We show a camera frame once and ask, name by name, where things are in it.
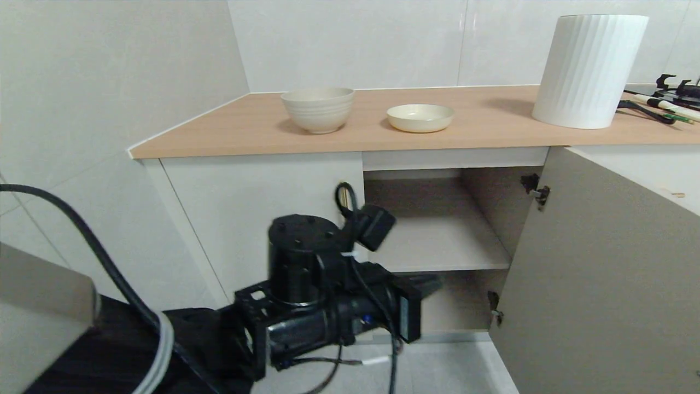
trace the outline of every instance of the black cable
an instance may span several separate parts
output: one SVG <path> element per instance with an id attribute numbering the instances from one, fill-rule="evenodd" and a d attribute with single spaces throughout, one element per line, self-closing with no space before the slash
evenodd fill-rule
<path id="1" fill-rule="evenodd" d="M 342 364 L 342 365 L 362 365 L 361 360 L 338 360 L 335 358 L 330 358 L 330 357 L 301 357 L 301 358 L 295 358 L 292 360 L 289 365 L 294 366 L 294 365 L 299 365 L 299 364 L 306 364 L 308 362 L 333 362 L 337 364 Z"/>
<path id="2" fill-rule="evenodd" d="M 52 203 L 56 208 L 61 210 L 70 220 L 73 225 L 80 231 L 80 234 L 90 246 L 95 257 L 102 265 L 102 268 L 107 272 L 107 275 L 112 279 L 114 284 L 117 286 L 119 291 L 122 293 L 124 298 L 133 305 L 136 311 L 141 315 L 141 318 L 150 325 L 156 332 L 160 331 L 160 324 L 158 322 L 158 317 L 156 314 L 150 310 L 146 303 L 139 297 L 139 295 L 134 291 L 131 285 L 127 282 L 117 266 L 109 257 L 109 254 L 99 242 L 95 233 L 90 230 L 90 227 L 85 220 L 65 201 L 55 194 L 51 194 L 48 191 L 38 189 L 32 186 L 25 186 L 21 184 L 0 184 L 0 191 L 14 191 L 15 193 L 25 193 L 31 194 L 42 198 L 49 203 Z M 220 382 L 214 379 L 213 376 L 200 364 L 200 362 L 195 359 L 190 352 L 180 345 L 177 341 L 173 344 L 173 350 L 180 359 L 192 370 L 192 372 L 204 382 L 209 389 L 217 394 L 228 393 L 229 390 L 226 389 Z"/>
<path id="3" fill-rule="evenodd" d="M 333 289 L 331 289 L 329 286 L 325 289 L 325 291 L 326 291 L 326 294 L 328 295 L 328 299 L 334 305 L 333 312 L 334 312 L 335 316 L 333 318 L 335 319 L 335 324 L 336 324 L 337 331 L 338 331 L 338 355 L 335 358 L 335 360 L 333 360 L 333 362 L 335 363 L 335 365 L 333 365 L 333 369 L 330 370 L 330 373 L 325 377 L 325 379 L 321 383 L 319 383 L 318 386 L 305 392 L 304 394 L 319 394 L 321 391 L 325 390 L 326 387 L 328 387 L 328 385 L 330 384 L 330 382 L 333 381 L 333 378 L 335 378 L 335 373 L 338 372 L 338 367 L 343 363 L 342 362 L 343 344 L 342 344 L 342 337 L 341 337 L 342 324 L 340 322 L 340 307 L 338 306 L 338 301 L 335 298 L 335 293 L 333 292 Z M 302 362 L 299 362 L 299 363 L 293 364 L 293 365 L 303 364 L 304 362 L 305 361 L 302 361 Z"/>
<path id="4" fill-rule="evenodd" d="M 350 208 L 344 207 L 340 202 L 340 193 L 343 189 L 347 191 L 350 197 Z M 338 186 L 336 186 L 335 204 L 338 206 L 338 209 L 340 210 L 343 217 L 345 217 L 349 223 L 351 236 L 347 251 L 351 252 L 355 245 L 357 211 L 359 208 L 357 202 L 357 195 L 355 194 L 355 191 L 349 183 L 341 182 L 340 184 L 338 184 Z M 355 275 L 355 279 L 358 281 L 358 283 L 360 283 L 360 286 L 366 293 L 367 297 L 370 298 L 372 303 L 379 309 L 381 314 L 384 316 L 384 319 L 386 320 L 387 329 L 389 331 L 389 334 L 391 335 L 391 374 L 389 377 L 389 394 L 394 394 L 396 392 L 396 370 L 398 366 L 398 347 L 400 344 L 400 339 L 398 338 L 398 335 L 396 333 L 396 326 L 394 325 L 393 319 L 391 318 L 391 314 L 389 313 L 389 311 L 386 310 L 385 305 L 382 304 L 379 298 L 377 298 L 377 295 L 375 295 L 372 289 L 370 289 L 370 287 L 367 285 L 365 280 L 362 279 L 362 275 L 360 275 L 360 272 L 357 269 L 357 264 L 359 263 L 353 258 L 350 258 L 349 261 L 350 267 L 352 268 L 353 274 Z"/>

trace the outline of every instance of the open cabinet door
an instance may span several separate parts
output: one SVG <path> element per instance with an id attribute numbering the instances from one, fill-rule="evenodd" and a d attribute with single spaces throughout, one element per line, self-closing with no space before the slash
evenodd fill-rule
<path id="1" fill-rule="evenodd" d="M 520 394 L 700 393 L 700 217 L 570 149 L 544 185 L 490 331 Z"/>

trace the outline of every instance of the white cabinet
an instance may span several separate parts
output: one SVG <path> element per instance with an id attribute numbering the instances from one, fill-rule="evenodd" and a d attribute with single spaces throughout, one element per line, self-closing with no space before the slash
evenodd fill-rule
<path id="1" fill-rule="evenodd" d="M 372 261 L 444 277 L 423 305 L 426 338 L 489 331 L 521 394 L 698 393 L 700 150 L 648 149 L 654 163 L 633 147 L 552 148 L 544 167 L 456 151 L 364 168 L 357 152 L 162 163 L 227 294 L 266 279 L 275 217 L 340 224 L 333 191 L 347 181 L 398 219 Z M 520 185 L 533 173 L 551 189 L 543 209 Z"/>
<path id="2" fill-rule="evenodd" d="M 542 185 L 490 331 L 519 392 L 698 393 L 700 217 L 573 149 Z"/>
<path id="3" fill-rule="evenodd" d="M 343 181 L 364 202 L 358 152 L 164 158 L 162 163 L 229 297 L 267 279 L 267 228 L 275 217 L 298 213 L 340 224 L 333 192 Z"/>

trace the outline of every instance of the gray cable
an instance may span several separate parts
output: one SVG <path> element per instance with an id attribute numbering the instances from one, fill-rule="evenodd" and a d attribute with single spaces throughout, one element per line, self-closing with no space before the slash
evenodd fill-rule
<path id="1" fill-rule="evenodd" d="M 158 350 L 155 352 L 153 364 L 151 364 L 146 377 L 143 378 L 132 394 L 151 394 L 155 391 L 170 365 L 170 356 L 172 355 L 173 343 L 175 342 L 175 331 L 165 313 L 159 311 L 154 313 L 160 323 Z"/>

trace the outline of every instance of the wooden countertop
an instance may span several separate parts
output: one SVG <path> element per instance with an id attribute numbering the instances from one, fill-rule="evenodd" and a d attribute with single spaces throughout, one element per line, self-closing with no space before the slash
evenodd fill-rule
<path id="1" fill-rule="evenodd" d="M 530 116 L 537 86 L 358 90 L 347 124 L 311 135 L 291 123 L 279 93 L 250 94 L 131 149 L 134 158 L 546 147 L 607 144 L 700 144 L 700 125 L 663 125 L 627 109 L 612 126 L 579 130 Z M 386 121 L 389 107 L 442 104 L 456 115 L 445 130 L 403 133 Z"/>

